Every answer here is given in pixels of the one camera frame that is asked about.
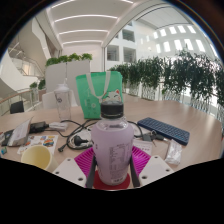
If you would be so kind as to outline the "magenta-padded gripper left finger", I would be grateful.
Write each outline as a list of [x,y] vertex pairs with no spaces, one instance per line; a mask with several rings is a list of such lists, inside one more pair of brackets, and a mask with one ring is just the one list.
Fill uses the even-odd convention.
[[92,188],[96,169],[96,159],[92,148],[75,158],[66,158],[54,174],[84,188]]

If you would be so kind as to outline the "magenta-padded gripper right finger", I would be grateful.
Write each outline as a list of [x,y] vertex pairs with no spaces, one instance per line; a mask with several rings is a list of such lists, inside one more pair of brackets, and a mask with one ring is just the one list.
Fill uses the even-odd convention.
[[137,147],[132,148],[130,170],[134,188],[146,186],[173,173],[159,155],[150,156]]

